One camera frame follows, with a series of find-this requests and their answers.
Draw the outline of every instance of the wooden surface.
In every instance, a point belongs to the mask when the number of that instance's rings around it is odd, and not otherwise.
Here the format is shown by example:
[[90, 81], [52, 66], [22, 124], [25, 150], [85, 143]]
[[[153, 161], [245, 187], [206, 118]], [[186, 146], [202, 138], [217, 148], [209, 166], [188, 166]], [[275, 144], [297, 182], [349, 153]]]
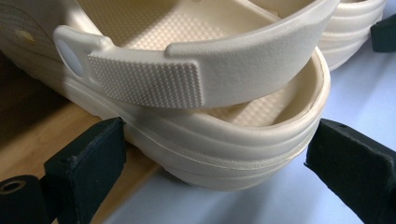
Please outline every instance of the wooden surface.
[[[0, 52], [0, 181], [15, 175], [41, 178], [43, 163], [99, 120], [28, 77]], [[108, 217], [158, 168], [127, 144], [125, 168], [93, 223]]]

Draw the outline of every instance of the white clog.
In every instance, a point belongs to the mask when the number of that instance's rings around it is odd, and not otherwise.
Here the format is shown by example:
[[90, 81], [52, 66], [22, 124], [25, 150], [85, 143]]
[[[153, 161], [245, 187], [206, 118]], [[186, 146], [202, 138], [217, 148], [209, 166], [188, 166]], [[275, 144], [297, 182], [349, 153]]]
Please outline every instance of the white clog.
[[246, 189], [318, 126], [330, 78], [315, 45], [337, 3], [0, 0], [0, 50], [90, 113], [122, 117], [171, 174]]

